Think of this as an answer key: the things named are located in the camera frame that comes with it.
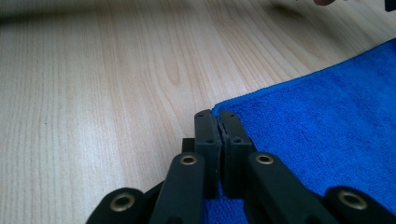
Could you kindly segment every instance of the blue towel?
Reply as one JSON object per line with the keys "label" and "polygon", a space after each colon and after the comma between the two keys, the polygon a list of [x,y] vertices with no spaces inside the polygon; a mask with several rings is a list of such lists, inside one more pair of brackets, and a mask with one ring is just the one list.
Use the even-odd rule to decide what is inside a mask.
{"label": "blue towel", "polygon": [[[259,151],[310,190],[349,186],[396,214],[396,38],[335,66],[217,104]],[[206,201],[209,223],[247,223],[240,200]]]}

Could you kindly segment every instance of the blue cloth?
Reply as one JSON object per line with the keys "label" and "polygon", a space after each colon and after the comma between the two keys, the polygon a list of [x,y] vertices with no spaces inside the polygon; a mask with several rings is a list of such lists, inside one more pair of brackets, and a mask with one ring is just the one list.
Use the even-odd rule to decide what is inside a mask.
{"label": "blue cloth", "polygon": [[[396,39],[335,66],[217,104],[310,190],[349,186],[396,214]],[[243,202],[206,201],[209,223],[247,223]]]}

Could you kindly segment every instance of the black metal bracket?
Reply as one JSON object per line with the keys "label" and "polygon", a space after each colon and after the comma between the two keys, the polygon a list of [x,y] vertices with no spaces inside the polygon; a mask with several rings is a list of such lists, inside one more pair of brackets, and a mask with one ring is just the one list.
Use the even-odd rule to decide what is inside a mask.
{"label": "black metal bracket", "polygon": [[275,155],[258,152],[239,118],[210,110],[194,117],[195,138],[183,139],[163,181],[146,193],[117,189],[99,203],[87,224],[204,223],[204,199],[245,200],[249,223],[396,223],[396,217],[356,189],[312,193]]}

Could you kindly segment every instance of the light wood tabletop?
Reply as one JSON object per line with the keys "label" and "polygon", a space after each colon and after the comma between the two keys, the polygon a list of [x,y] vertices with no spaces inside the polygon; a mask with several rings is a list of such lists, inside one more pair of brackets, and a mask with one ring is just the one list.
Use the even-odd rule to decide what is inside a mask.
{"label": "light wood tabletop", "polygon": [[0,223],[84,223],[195,113],[394,37],[382,0],[0,1]]}

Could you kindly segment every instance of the wood grain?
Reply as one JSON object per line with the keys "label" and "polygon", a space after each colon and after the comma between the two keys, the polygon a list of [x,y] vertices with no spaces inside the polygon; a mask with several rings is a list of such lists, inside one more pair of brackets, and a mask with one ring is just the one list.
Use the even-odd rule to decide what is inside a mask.
{"label": "wood grain", "polygon": [[0,223],[83,223],[162,181],[196,112],[396,36],[372,0],[0,5]]}

